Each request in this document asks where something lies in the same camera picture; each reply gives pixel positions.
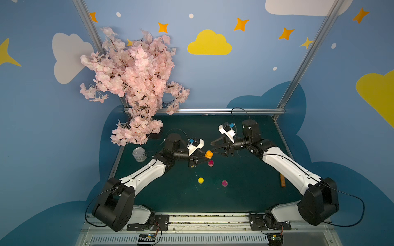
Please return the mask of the orange paint jar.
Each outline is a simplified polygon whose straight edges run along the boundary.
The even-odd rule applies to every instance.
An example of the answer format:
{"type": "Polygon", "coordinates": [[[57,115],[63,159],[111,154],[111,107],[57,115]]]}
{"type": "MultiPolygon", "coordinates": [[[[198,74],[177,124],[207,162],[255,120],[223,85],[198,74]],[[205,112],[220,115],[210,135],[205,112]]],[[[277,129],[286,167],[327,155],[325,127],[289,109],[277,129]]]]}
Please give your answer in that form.
{"type": "Polygon", "coordinates": [[[207,159],[212,159],[212,157],[213,157],[213,152],[208,150],[208,151],[205,153],[205,157],[206,157],[207,159]]]}

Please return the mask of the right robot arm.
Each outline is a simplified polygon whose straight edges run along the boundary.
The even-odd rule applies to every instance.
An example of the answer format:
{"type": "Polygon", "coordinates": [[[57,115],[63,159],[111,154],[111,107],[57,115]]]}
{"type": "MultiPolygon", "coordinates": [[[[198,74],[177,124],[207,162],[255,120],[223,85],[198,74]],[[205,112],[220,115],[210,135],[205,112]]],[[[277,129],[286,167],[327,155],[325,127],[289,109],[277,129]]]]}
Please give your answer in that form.
{"type": "Polygon", "coordinates": [[[276,205],[264,213],[265,226],[277,230],[283,223],[305,221],[318,226],[339,210],[337,185],[331,178],[321,178],[292,160],[277,145],[263,139],[255,120],[242,122],[243,137],[237,137],[234,123],[219,125],[222,134],[211,142],[214,150],[224,149],[223,156],[247,149],[290,181],[302,195],[300,201],[276,205]]]}

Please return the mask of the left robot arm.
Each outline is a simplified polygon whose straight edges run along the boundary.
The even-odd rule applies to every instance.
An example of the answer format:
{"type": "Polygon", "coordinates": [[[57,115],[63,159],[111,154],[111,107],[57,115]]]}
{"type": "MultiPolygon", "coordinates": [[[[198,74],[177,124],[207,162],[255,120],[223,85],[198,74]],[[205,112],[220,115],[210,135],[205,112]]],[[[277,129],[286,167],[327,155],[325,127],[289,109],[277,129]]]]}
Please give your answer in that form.
{"type": "Polygon", "coordinates": [[[179,134],[169,134],[164,140],[164,147],[147,165],[121,179],[113,177],[107,180],[102,192],[93,199],[95,205],[92,216],[102,222],[103,227],[115,232],[132,224],[140,226],[142,230],[152,229],[157,225],[155,211],[147,206],[135,205],[135,197],[151,182],[167,173],[176,161],[187,161],[190,167],[205,161],[203,147],[202,139],[190,138],[184,141],[179,134]]]}

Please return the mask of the silver metal can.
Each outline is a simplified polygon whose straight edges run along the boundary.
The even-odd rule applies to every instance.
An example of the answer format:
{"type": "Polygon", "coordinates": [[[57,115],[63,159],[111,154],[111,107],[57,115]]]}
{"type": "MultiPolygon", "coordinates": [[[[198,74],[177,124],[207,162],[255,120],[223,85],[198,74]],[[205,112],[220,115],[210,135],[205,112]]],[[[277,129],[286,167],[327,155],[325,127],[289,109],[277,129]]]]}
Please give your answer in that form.
{"type": "Polygon", "coordinates": [[[146,151],[142,147],[135,148],[132,152],[132,156],[139,163],[144,162],[147,159],[146,151]]]}

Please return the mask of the left electronics board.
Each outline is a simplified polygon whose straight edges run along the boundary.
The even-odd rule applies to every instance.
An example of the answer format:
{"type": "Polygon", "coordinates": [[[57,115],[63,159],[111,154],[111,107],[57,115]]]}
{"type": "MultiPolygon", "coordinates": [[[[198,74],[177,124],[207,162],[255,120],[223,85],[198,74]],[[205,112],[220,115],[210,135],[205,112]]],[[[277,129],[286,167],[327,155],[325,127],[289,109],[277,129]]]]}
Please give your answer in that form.
{"type": "Polygon", "coordinates": [[[139,234],[136,244],[138,246],[152,246],[157,242],[158,237],[153,234],[139,234]]]}

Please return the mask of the electronics board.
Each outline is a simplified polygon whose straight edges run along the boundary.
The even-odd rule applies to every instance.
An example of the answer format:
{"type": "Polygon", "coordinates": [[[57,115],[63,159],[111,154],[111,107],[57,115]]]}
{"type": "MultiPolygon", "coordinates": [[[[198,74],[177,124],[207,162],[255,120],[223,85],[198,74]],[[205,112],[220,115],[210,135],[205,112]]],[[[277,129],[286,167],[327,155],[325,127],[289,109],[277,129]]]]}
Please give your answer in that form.
{"type": "Polygon", "coordinates": [[[153,234],[139,234],[136,244],[138,246],[152,246],[157,242],[158,237],[153,234]]]}
{"type": "Polygon", "coordinates": [[[268,246],[283,246],[284,238],[281,234],[268,234],[268,246]]]}

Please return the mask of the right electronics board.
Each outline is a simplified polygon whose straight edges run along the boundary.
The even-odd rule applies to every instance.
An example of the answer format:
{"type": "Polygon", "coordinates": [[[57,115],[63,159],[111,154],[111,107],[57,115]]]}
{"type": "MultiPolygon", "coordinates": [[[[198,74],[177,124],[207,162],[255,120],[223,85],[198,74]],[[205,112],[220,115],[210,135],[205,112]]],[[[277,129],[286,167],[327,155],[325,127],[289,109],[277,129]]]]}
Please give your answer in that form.
{"type": "Polygon", "coordinates": [[[268,234],[268,246],[283,246],[284,238],[281,234],[268,234]]]}

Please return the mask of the pink cherry blossom tree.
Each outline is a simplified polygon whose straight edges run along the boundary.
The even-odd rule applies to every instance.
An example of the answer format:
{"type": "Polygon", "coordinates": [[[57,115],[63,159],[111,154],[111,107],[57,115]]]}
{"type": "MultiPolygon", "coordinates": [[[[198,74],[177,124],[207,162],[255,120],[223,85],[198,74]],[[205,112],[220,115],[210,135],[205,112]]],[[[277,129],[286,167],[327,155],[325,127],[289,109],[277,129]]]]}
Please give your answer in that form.
{"type": "Polygon", "coordinates": [[[95,72],[93,84],[80,85],[80,93],[93,102],[103,103],[110,93],[127,102],[127,123],[117,123],[111,142],[118,146],[143,145],[151,134],[160,133],[163,123],[154,119],[157,111],[166,106],[172,115],[184,103],[190,90],[169,78],[174,68],[176,49],[169,48],[167,35],[154,38],[143,31],[143,38],[127,46],[110,28],[102,29],[106,51],[82,55],[81,63],[95,72]]]}

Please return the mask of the horizontal aluminium frame bar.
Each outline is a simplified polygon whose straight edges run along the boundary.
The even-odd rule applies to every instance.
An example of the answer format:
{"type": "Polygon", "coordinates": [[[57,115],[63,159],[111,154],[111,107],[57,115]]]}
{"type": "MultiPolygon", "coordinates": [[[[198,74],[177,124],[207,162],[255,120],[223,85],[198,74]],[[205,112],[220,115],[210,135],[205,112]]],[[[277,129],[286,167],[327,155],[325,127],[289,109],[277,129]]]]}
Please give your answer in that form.
{"type": "Polygon", "coordinates": [[[249,115],[265,115],[265,114],[284,114],[284,109],[263,109],[263,108],[248,108],[248,109],[231,109],[231,108],[179,108],[174,114],[249,114],[249,115]]]}

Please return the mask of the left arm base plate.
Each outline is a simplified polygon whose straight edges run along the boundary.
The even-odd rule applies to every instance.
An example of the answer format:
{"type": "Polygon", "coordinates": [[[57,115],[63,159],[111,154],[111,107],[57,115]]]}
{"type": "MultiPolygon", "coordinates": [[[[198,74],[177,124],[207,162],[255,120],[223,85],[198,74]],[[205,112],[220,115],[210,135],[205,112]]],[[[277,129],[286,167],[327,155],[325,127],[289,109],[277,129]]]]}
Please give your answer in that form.
{"type": "Polygon", "coordinates": [[[156,214],[154,217],[151,216],[145,224],[128,224],[127,231],[168,231],[169,227],[169,215],[168,214],[156,214]]]}

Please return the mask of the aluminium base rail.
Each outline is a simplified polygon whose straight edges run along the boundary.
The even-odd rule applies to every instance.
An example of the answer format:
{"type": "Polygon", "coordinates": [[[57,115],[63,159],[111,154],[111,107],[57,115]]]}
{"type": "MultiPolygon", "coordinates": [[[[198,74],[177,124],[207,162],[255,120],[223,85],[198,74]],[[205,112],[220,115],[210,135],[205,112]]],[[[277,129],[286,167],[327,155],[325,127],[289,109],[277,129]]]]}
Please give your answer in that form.
{"type": "Polygon", "coordinates": [[[168,231],[119,232],[103,227],[89,216],[77,239],[77,246],[137,246],[139,234],[158,237],[153,246],[267,246],[268,234],[281,234],[283,246],[340,246],[335,228],[290,221],[290,231],[252,231],[246,213],[157,213],[169,215],[168,231]]]}

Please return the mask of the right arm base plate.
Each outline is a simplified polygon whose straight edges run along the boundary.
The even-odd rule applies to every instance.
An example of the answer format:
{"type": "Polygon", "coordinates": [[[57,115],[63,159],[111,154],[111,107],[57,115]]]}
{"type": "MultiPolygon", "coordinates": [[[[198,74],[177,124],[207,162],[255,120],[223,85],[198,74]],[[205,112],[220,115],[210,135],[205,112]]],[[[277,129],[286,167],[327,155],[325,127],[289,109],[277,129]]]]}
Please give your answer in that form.
{"type": "Polygon", "coordinates": [[[271,214],[258,214],[251,212],[247,215],[252,231],[290,231],[289,221],[277,222],[271,214]]]}

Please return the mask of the right aluminium frame post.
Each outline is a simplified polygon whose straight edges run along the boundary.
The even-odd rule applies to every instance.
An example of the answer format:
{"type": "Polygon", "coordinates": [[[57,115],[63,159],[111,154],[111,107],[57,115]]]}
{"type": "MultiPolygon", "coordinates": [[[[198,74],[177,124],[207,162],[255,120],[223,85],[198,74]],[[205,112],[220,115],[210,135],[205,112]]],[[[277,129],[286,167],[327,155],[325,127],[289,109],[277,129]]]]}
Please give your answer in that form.
{"type": "Polygon", "coordinates": [[[307,71],[308,67],[312,63],[315,55],[317,54],[320,46],[324,42],[326,36],[330,32],[332,26],[334,25],[336,19],[339,16],[339,12],[341,7],[344,5],[344,0],[335,0],[328,11],[326,18],[324,19],[320,29],[318,30],[314,42],[308,48],[305,57],[303,58],[298,70],[295,73],[295,76],[291,80],[289,86],[287,87],[283,97],[281,98],[277,109],[284,114],[285,107],[289,102],[291,96],[293,95],[295,89],[297,88],[298,84],[300,83],[302,77],[304,76],[305,72],[307,71]]]}

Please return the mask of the aluminium frame post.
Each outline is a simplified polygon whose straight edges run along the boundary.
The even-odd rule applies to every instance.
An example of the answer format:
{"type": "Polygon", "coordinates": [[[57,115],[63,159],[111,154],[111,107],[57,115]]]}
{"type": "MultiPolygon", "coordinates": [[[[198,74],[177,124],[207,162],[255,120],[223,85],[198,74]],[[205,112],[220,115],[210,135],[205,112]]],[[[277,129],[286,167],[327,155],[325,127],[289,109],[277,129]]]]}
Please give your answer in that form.
{"type": "Polygon", "coordinates": [[[334,25],[336,19],[339,16],[339,12],[341,7],[344,5],[344,0],[335,0],[328,11],[326,18],[324,19],[320,29],[318,30],[314,42],[308,48],[305,57],[303,58],[298,70],[295,73],[295,76],[291,80],[289,86],[287,87],[283,97],[281,98],[277,109],[284,114],[285,107],[289,102],[291,96],[293,95],[295,89],[297,88],[298,84],[300,83],[302,77],[304,76],[305,72],[307,71],[308,67],[312,63],[315,55],[317,54],[320,46],[324,42],[326,36],[330,32],[332,26],[334,25]]]}
{"type": "Polygon", "coordinates": [[[73,0],[72,2],[74,3],[80,18],[82,19],[86,30],[88,31],[88,34],[93,42],[93,46],[94,46],[95,50],[97,52],[99,52],[100,54],[105,54],[106,51],[102,47],[103,42],[99,36],[96,26],[93,23],[93,20],[90,16],[90,12],[87,8],[85,1],[73,0]]]}

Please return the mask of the left aluminium frame post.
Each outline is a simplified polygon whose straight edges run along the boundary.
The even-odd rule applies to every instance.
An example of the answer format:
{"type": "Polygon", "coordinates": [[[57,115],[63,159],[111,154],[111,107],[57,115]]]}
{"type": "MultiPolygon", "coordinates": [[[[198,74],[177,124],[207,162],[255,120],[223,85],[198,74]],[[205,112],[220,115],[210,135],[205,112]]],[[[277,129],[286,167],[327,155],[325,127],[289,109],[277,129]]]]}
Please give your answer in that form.
{"type": "Polygon", "coordinates": [[[86,30],[88,31],[88,34],[93,42],[93,46],[94,46],[95,50],[97,52],[99,52],[100,54],[105,54],[106,51],[102,47],[103,42],[99,36],[96,26],[93,23],[93,20],[90,16],[90,12],[87,8],[85,1],[73,0],[72,2],[74,3],[80,18],[82,19],[86,30]]]}

